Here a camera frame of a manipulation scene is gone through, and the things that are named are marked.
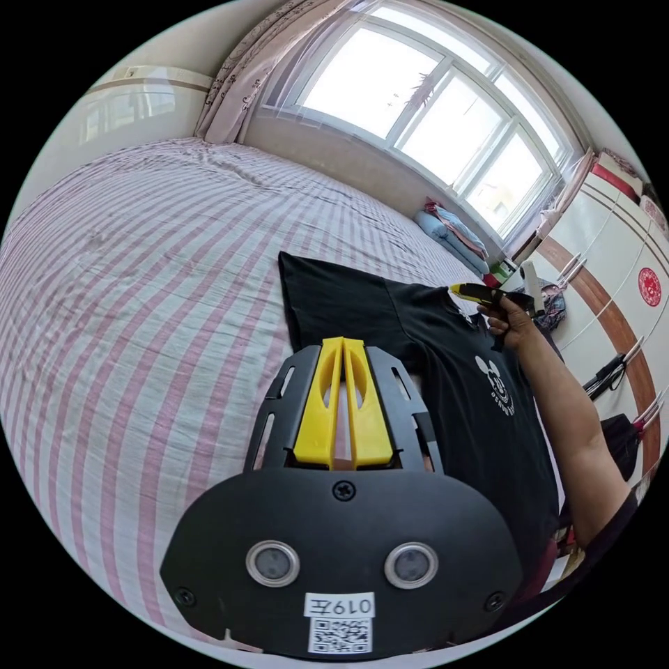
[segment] striped bedsheet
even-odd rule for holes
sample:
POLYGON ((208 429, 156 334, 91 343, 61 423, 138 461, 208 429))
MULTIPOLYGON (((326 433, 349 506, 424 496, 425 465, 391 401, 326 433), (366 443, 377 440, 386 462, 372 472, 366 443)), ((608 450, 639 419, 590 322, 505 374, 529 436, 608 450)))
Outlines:
POLYGON ((209 640, 184 623, 158 568, 186 507, 241 471, 291 354, 282 249, 401 282, 476 281, 371 197, 196 139, 76 170, 0 249, 0 416, 26 487, 100 587, 195 639, 209 640))

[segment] hand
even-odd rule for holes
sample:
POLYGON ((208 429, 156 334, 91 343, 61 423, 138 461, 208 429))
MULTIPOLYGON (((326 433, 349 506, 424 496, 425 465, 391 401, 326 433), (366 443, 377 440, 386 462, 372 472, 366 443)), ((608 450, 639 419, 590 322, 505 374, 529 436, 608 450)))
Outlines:
POLYGON ((479 305, 477 309, 481 314, 488 316, 488 326, 493 335, 497 337, 507 333, 504 345, 515 351, 523 341, 537 331, 532 319, 507 296, 500 300, 499 309, 483 305, 479 305))

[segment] yellow clip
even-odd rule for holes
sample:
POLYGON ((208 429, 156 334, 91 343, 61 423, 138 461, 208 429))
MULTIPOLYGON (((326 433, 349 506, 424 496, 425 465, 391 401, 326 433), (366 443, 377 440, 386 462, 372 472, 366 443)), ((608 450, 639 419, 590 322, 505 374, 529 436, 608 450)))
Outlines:
POLYGON ((312 386, 309 389, 305 412, 295 441, 293 453, 301 463, 335 464, 335 437, 337 436, 337 406, 341 380, 341 348, 343 337, 324 339, 318 356, 312 386), (330 388, 330 401, 325 404, 325 393, 330 388))
POLYGON ((353 469, 388 464, 392 446, 362 340, 344 340, 344 367, 353 469), (356 388, 362 395, 360 407, 356 388))

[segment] black t-shirt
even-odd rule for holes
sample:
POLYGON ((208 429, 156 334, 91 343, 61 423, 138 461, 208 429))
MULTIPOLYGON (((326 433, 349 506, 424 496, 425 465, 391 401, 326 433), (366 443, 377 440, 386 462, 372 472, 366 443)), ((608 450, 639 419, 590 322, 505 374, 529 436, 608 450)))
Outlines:
POLYGON ((295 350, 362 339, 421 378, 445 473, 488 498, 532 578, 557 529, 558 492, 534 399, 515 353, 491 350, 484 319, 448 289, 400 284, 322 261, 279 255, 295 350))

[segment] lens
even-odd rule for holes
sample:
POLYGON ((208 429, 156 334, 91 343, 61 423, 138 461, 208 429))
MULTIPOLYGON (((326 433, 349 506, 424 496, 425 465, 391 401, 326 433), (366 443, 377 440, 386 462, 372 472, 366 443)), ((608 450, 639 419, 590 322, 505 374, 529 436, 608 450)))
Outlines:
POLYGON ((402 544, 385 561, 385 577, 395 587, 411 590, 429 583, 437 572, 437 554, 425 544, 402 544))
POLYGON ((283 587, 297 578, 300 561, 288 544, 261 541, 248 552, 246 569, 251 578, 262 585, 283 587))

